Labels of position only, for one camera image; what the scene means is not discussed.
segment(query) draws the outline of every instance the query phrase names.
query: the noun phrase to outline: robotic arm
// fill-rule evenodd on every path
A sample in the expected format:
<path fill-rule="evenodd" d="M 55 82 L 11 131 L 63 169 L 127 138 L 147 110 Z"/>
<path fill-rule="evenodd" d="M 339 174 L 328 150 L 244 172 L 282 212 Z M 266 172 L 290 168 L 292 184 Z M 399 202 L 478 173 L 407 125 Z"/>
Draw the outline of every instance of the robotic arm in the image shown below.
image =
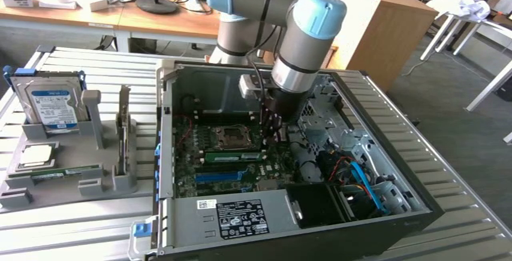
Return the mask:
<path fill-rule="evenodd" d="M 347 7 L 340 0 L 208 0 L 223 16 L 218 49 L 230 58 L 224 62 L 242 63 L 247 52 L 262 43 L 275 26 L 287 28 L 278 60 L 266 83 L 264 92 L 250 76 L 240 79 L 244 97 L 260 91 L 262 124 L 266 137 L 274 135 L 282 122 L 287 122 L 300 106 L 334 38 L 342 28 Z M 258 32 L 248 34 L 251 26 Z"/>

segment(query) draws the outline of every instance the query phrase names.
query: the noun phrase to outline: red cable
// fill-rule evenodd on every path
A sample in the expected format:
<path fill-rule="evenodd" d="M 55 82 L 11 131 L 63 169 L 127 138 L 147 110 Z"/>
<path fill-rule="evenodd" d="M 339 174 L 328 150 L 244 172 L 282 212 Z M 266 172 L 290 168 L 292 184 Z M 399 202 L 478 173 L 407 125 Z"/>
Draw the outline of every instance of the red cable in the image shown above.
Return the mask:
<path fill-rule="evenodd" d="M 188 135 L 191 134 L 191 130 L 192 130 L 192 120 L 191 120 L 191 118 L 190 118 L 187 115 L 176 115 L 176 117 L 179 117 L 179 116 L 187 118 L 187 120 L 190 121 L 190 128 L 187 129 L 187 133 L 186 133 L 186 135 L 183 135 L 183 137 L 180 138 L 180 140 L 179 140 L 176 146 L 182 145 L 182 142 L 183 142 L 184 139 L 188 137 Z"/>
<path fill-rule="evenodd" d="M 371 194 L 370 194 L 370 192 L 368 192 L 368 189 L 367 189 L 367 187 L 366 187 L 364 185 L 362 185 L 362 187 L 363 187 L 363 189 L 364 189 L 366 193 L 368 194 L 368 197 L 370 197 L 370 200 L 371 200 L 371 199 L 372 199 L 372 197 L 371 197 Z"/>
<path fill-rule="evenodd" d="M 335 166 L 334 172 L 331 173 L 331 176 L 330 176 L 330 180 L 328 180 L 328 181 L 332 180 L 332 178 L 334 178 L 334 176 L 335 176 L 335 173 L 336 173 L 336 169 L 338 169 L 339 163 L 342 162 L 343 159 L 351 159 L 351 160 L 354 160 L 351 157 L 347 157 L 347 156 L 342 156 L 342 157 L 340 157 L 340 159 L 339 159 L 338 162 L 336 162 L 336 166 Z"/>

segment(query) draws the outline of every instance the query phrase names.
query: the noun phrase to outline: warning label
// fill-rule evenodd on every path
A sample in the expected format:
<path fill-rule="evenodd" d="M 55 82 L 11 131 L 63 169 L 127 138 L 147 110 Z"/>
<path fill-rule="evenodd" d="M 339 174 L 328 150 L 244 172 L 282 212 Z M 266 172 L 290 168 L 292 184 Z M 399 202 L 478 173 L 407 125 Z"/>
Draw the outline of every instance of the warning label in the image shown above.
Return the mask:
<path fill-rule="evenodd" d="M 218 217 L 223 239 L 234 239 L 270 232 L 260 199 L 218 203 Z"/>

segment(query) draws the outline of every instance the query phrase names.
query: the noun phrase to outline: blue pcie slot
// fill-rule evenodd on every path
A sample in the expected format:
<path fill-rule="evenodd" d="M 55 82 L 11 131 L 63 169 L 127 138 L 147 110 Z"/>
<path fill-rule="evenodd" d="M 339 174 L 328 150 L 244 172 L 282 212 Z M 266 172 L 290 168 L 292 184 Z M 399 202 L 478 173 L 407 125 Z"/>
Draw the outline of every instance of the blue pcie slot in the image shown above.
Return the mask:
<path fill-rule="evenodd" d="M 196 182 L 239 181 L 239 172 L 196 174 Z"/>

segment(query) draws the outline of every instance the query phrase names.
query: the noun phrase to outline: motherboard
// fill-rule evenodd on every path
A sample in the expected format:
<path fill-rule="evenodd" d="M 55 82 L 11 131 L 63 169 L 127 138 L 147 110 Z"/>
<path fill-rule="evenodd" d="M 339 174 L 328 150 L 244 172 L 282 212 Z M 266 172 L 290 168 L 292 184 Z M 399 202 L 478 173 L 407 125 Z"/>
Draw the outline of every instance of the motherboard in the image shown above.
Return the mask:
<path fill-rule="evenodd" d="M 256 116 L 178 115 L 174 133 L 178 197 L 276 190 L 295 183 L 290 143 L 263 144 Z"/>

